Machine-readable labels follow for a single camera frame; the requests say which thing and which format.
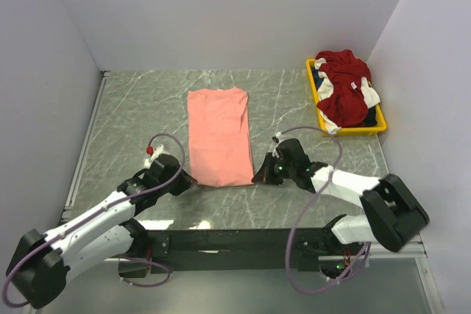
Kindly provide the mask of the pink t shirt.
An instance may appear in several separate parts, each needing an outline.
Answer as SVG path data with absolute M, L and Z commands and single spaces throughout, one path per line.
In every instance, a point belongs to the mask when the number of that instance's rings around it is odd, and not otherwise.
M 252 184 L 248 93 L 240 88 L 188 93 L 191 175 L 212 188 Z

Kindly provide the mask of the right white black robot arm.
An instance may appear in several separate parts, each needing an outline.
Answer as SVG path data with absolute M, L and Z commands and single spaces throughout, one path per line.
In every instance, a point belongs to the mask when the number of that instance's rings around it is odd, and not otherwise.
M 336 245 L 379 243 L 399 252 L 430 223 L 424 207 L 398 176 L 362 176 L 311 161 L 294 138 L 266 153 L 252 183 L 281 185 L 286 179 L 301 190 L 321 191 L 364 211 L 362 215 L 340 215 L 325 226 Z

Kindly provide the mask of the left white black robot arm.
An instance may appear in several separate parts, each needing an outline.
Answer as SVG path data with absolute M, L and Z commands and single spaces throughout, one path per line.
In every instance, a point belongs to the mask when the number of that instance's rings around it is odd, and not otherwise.
M 6 270 L 4 303 L 14 305 L 7 298 L 9 285 L 14 285 L 27 304 L 40 309 L 74 277 L 101 261 L 147 253 L 152 237 L 135 217 L 161 196 L 179 196 L 196 184 L 175 157 L 162 154 L 83 214 L 43 234 L 29 231 L 19 240 Z

